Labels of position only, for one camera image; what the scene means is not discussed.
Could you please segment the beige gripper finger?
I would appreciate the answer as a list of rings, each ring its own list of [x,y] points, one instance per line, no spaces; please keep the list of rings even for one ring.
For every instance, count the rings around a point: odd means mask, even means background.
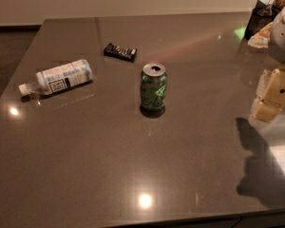
[[[263,70],[263,72],[259,78],[257,88],[256,88],[256,95],[257,96],[263,96],[264,95],[264,93],[267,89],[267,86],[269,84],[271,74],[272,74],[272,72],[270,70],[267,70],[267,69]]]
[[[285,67],[271,72],[264,95],[256,95],[251,107],[251,116],[265,123],[272,122],[285,107]]]

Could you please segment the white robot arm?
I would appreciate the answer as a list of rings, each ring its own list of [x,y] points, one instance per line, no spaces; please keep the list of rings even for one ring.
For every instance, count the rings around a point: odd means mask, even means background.
[[[262,72],[251,108],[251,116],[265,123],[271,122],[285,107],[285,7],[272,23],[269,49],[280,67]]]

